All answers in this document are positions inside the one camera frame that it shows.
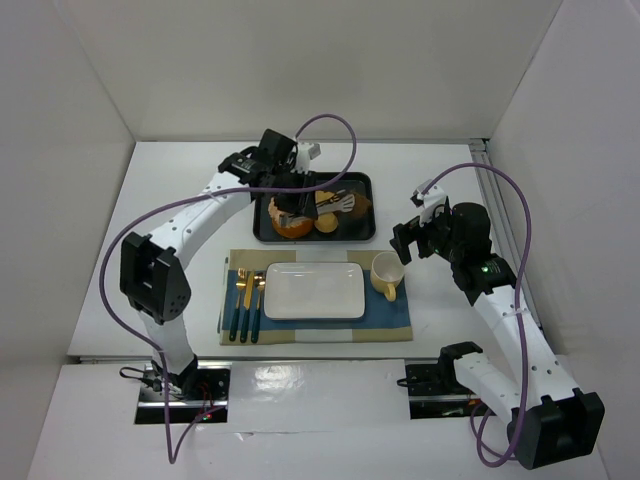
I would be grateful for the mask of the metal food tongs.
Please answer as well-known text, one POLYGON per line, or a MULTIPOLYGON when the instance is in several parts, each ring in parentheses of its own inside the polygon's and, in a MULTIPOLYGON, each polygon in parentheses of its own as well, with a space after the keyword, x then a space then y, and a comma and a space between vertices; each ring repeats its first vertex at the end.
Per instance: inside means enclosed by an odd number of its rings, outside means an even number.
POLYGON ((318 218, 321 215, 342 212, 351 212, 356 205, 356 199, 354 193, 348 193, 346 190, 339 190, 337 192, 331 191, 316 191, 315 192, 315 207, 316 216, 294 216, 293 214, 281 214, 276 220, 276 224, 280 227, 289 227, 297 222, 304 222, 309 219, 318 218))

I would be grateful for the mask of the dark brown bread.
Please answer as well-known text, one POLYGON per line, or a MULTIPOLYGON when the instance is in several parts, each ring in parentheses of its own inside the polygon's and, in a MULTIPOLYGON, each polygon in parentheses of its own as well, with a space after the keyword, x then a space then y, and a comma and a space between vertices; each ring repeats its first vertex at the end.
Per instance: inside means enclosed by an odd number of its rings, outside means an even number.
POLYGON ((362 218, 371 209, 372 201, 357 192, 353 192, 352 195, 354 197, 353 208, 348 212, 348 216, 353 219, 362 218))

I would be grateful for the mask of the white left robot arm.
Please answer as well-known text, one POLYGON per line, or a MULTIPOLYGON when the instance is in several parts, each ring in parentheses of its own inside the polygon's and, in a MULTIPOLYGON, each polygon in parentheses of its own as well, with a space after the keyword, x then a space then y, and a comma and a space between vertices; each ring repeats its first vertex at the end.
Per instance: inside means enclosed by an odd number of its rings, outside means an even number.
POLYGON ((206 241, 257 197, 233 190, 308 187, 313 180, 310 161, 319 155, 317 143, 299 144, 267 129, 257 146, 225 158, 201 192, 203 201, 184 207, 144 236, 132 232, 124 238, 120 290, 164 352, 171 386, 189 391, 198 368, 183 318, 191 298, 185 269, 206 241))

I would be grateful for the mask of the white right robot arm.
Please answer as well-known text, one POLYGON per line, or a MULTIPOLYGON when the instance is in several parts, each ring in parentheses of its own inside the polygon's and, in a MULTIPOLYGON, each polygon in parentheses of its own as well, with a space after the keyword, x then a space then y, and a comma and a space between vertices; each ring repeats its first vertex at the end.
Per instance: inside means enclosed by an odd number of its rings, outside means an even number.
POLYGON ((396 225, 391 246, 403 264, 436 255, 451 267, 455 285, 493 333, 513 371, 509 379, 472 341, 445 346, 440 383, 479 397, 506 425, 512 456, 533 470, 590 454, 604 418, 597 393, 585 393, 563 368, 538 328, 509 264, 493 252, 484 206, 443 203, 425 218, 396 225))

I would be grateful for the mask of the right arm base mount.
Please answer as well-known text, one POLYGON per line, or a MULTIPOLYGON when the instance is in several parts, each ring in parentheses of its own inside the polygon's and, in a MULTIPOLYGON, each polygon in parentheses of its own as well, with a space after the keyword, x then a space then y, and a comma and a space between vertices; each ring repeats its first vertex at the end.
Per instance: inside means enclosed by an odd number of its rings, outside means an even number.
POLYGON ((403 378, 396 381, 408 394, 412 420, 469 417, 479 406, 486 408, 470 390, 460 386, 446 386, 436 363, 406 363, 403 378))

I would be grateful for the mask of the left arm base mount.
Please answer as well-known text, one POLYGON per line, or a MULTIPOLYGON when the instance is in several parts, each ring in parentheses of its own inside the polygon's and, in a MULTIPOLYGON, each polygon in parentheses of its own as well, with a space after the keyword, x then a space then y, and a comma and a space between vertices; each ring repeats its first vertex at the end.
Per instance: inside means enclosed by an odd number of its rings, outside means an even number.
MULTIPOLYGON (((165 393, 161 375, 151 365, 143 368, 125 366, 119 370, 119 375, 137 381, 140 386, 134 423, 162 424, 165 393)), ((209 364, 199 368, 186 387, 170 385, 170 423, 189 424, 198 415, 202 416, 202 423, 226 423, 230 380, 229 365, 209 364)))

